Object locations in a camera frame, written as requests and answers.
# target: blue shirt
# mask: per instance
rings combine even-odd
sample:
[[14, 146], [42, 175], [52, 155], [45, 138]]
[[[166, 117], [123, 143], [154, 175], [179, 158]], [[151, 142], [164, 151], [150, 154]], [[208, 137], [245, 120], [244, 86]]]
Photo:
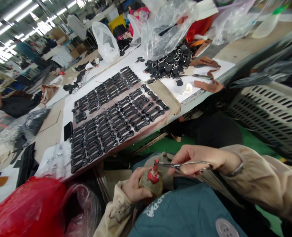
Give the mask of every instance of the blue shirt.
[[32, 47], [25, 42], [17, 43], [17, 50], [28, 57], [31, 61], [34, 62], [38, 55], [33, 51]]

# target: mobile phone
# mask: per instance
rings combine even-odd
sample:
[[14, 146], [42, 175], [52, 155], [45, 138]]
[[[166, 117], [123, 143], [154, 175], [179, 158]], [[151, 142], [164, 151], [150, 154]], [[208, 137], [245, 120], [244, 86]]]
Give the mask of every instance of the mobile phone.
[[67, 141], [69, 138], [71, 138], [71, 135], [73, 134], [73, 122], [69, 122], [64, 126], [64, 141]]

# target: white plastic basket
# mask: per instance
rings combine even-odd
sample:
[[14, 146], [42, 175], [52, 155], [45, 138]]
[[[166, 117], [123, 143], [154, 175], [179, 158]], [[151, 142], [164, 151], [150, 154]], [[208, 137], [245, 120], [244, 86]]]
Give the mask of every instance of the white plastic basket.
[[292, 161], [292, 88], [275, 82], [244, 88], [229, 113]]

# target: beige jacket sleeve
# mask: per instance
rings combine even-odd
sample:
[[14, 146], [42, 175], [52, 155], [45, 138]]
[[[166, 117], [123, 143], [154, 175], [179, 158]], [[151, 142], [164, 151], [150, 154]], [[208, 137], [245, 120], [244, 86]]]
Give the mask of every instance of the beige jacket sleeve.
[[124, 183], [125, 181], [120, 181], [115, 186], [113, 201], [107, 204], [106, 211], [93, 237], [118, 237], [125, 232], [134, 207], [121, 189]]
[[243, 161], [240, 174], [223, 176], [227, 183], [248, 201], [292, 223], [292, 167], [242, 145], [221, 149], [236, 153]]

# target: green floor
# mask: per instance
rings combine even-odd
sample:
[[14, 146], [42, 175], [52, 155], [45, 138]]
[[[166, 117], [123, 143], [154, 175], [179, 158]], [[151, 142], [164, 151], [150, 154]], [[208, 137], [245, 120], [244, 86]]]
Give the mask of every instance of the green floor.
[[[275, 153], [270, 147], [268, 147], [266, 144], [258, 140], [254, 135], [252, 135], [250, 132], [248, 132], [246, 129], [243, 127], [240, 127], [241, 132], [243, 134], [243, 140], [244, 140], [244, 145], [247, 147], [250, 147], [251, 149], [257, 151], [260, 155], [270, 155], [276, 159], [280, 159], [281, 156], [279, 156], [277, 153]], [[140, 147], [144, 146], [146, 143], [151, 141], [153, 138], [158, 136], [160, 133], [156, 132], [152, 135], [150, 135], [147, 138], [144, 138], [143, 140], [135, 143], [134, 145], [126, 148], [122, 152], [124, 154], [131, 154]], [[139, 153], [139, 155], [145, 155], [148, 153], [152, 153], [155, 151], [165, 151], [167, 153], [177, 153], [182, 145], [184, 144], [192, 144], [195, 145], [194, 140], [188, 136], [183, 136], [181, 138], [181, 142], [176, 142], [174, 141], [170, 136], [167, 136], [160, 141], [154, 143], [151, 145], [149, 148], [146, 150], [142, 151]], [[282, 230], [281, 230], [281, 220], [273, 216], [266, 211], [262, 210], [260, 207], [257, 206], [257, 209], [262, 213], [263, 216], [265, 216], [271, 223], [271, 230], [274, 231], [277, 235], [283, 236]]]

